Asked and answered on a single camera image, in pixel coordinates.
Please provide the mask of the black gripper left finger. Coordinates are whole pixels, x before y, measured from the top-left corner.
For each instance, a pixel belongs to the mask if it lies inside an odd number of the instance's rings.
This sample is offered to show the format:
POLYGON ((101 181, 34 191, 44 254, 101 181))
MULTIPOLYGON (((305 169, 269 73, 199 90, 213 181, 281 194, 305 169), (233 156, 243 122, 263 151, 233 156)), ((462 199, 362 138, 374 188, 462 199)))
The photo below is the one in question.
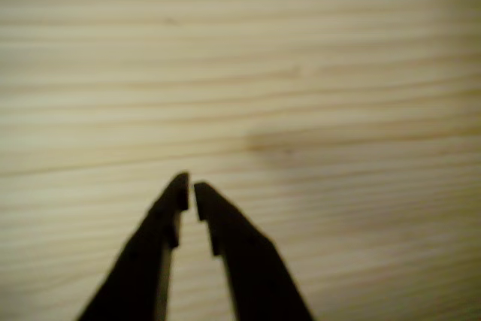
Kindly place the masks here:
POLYGON ((79 320, 167 319, 172 252, 188 198, 189 174, 181 172, 147 211, 79 320))

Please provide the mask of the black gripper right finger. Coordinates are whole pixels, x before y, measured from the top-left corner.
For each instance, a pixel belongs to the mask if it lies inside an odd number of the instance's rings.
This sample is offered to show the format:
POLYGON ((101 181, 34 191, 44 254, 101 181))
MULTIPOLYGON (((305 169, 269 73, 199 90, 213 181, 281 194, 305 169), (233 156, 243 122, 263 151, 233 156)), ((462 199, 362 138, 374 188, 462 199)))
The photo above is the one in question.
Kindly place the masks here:
POLYGON ((209 183, 194 185, 198 217, 221 258, 237 320, 312 320, 276 247, 209 183))

